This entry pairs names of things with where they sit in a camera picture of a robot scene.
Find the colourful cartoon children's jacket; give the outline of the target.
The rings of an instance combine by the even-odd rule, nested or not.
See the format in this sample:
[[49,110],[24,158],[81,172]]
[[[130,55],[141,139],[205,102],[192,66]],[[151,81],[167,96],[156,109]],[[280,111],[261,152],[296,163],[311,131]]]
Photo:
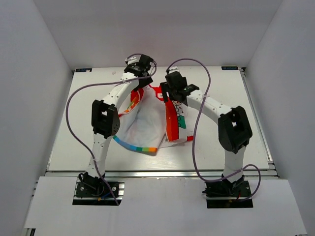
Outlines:
[[131,151],[156,153],[159,148],[193,140],[186,116],[183,103],[170,99],[165,103],[161,87],[146,86],[131,92],[130,104],[119,114],[121,124],[113,139]]

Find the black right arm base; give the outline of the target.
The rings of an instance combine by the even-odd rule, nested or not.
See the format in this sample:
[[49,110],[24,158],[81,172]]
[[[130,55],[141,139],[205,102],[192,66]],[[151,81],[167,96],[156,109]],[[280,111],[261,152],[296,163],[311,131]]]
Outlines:
[[245,176],[230,182],[228,179],[218,182],[206,182],[205,190],[202,191],[207,197],[248,197],[251,194],[249,182],[245,180]]

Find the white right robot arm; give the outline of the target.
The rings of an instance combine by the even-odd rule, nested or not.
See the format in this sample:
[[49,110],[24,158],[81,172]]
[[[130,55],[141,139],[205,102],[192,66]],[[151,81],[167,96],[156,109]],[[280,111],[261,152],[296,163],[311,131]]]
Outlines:
[[194,84],[187,84],[179,70],[166,71],[166,81],[161,83],[163,99],[183,103],[210,118],[218,126],[218,140],[224,149],[224,170],[221,181],[223,192],[234,196],[240,190],[240,182],[244,180],[244,153],[252,129],[245,109],[221,104],[202,93]]

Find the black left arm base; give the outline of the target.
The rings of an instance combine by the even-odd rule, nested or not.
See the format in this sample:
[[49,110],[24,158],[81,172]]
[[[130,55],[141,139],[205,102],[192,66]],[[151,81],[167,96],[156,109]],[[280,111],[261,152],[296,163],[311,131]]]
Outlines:
[[117,181],[109,181],[107,183],[98,177],[90,176],[88,173],[80,173],[75,196],[82,199],[97,198],[98,200],[112,198],[113,195],[117,198],[121,183]]

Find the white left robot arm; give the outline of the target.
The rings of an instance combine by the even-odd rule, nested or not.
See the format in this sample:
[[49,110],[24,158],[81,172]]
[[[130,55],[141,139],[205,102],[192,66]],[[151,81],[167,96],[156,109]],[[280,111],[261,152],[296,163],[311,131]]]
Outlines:
[[149,76],[152,65],[156,65],[153,58],[147,55],[132,56],[126,59],[127,67],[124,69],[120,83],[101,100],[92,104],[92,127],[94,142],[92,153],[86,172],[98,178],[105,173],[105,159],[109,144],[120,128],[119,108],[130,93],[142,88],[153,80]]

